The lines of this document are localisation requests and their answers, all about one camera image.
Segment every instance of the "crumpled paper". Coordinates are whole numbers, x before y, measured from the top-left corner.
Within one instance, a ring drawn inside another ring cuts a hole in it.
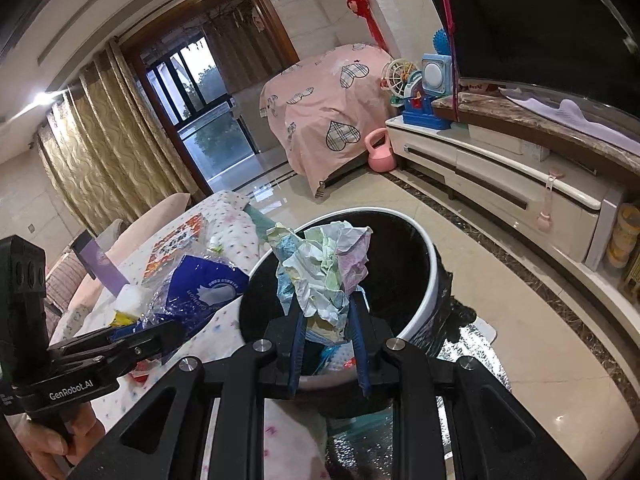
[[[311,227],[300,238],[278,223],[267,240],[279,260],[278,298],[289,312],[296,293],[307,320],[306,339],[326,346],[344,343],[349,295],[367,275],[372,230],[348,222]]]

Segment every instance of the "tree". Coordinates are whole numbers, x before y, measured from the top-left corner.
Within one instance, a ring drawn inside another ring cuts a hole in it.
[[[207,103],[226,93],[225,84],[215,66],[200,74],[198,88]],[[193,87],[187,88],[187,94],[193,101],[199,101]],[[216,168],[226,169],[251,153],[251,147],[231,112],[201,127],[195,135],[195,141]]]

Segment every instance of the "heart pattern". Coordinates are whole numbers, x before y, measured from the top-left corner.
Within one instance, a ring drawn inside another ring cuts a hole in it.
[[[296,123],[291,123],[288,127],[287,127],[287,132],[289,133],[289,135],[287,136],[287,142],[290,144],[291,143],[291,137],[293,136],[293,133],[296,131]]]
[[[286,68],[282,72],[280,72],[280,75],[288,74],[289,72],[293,72],[294,70],[297,70],[299,68],[300,68],[300,65],[298,63],[293,64],[289,68]]]
[[[303,97],[307,97],[308,95],[311,95],[313,92],[314,92],[314,88],[310,86],[304,92],[298,92],[297,94],[295,94],[291,99],[287,101],[287,104],[294,105],[296,103],[299,103],[300,101],[302,101]]]
[[[347,144],[360,140],[360,131],[350,124],[331,121],[326,133],[326,146],[332,152],[341,152]]]
[[[362,63],[345,65],[340,71],[340,86],[342,88],[351,88],[357,77],[366,77],[367,75],[369,75],[369,67],[367,65]]]
[[[267,97],[267,108],[269,110],[271,110],[271,115],[273,115],[274,117],[278,116],[278,113],[276,111],[276,107],[274,106],[275,102],[278,100],[278,96],[277,95],[270,95],[269,97]]]

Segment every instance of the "glass door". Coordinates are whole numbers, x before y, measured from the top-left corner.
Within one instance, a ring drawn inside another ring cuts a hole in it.
[[[146,76],[206,180],[256,153],[204,37],[159,58]]]

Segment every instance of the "white drawer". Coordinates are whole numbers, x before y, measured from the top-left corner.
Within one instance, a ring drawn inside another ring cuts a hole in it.
[[[394,153],[442,175],[448,186],[454,186],[458,152],[455,146],[396,128],[388,127],[388,131]]]
[[[536,230],[546,243],[577,262],[586,256],[598,212],[587,211],[579,203],[554,192],[552,226],[548,232],[542,232],[536,223],[545,201],[545,186],[541,182],[462,150],[458,150],[456,172],[462,194],[514,228],[518,229],[521,222]]]

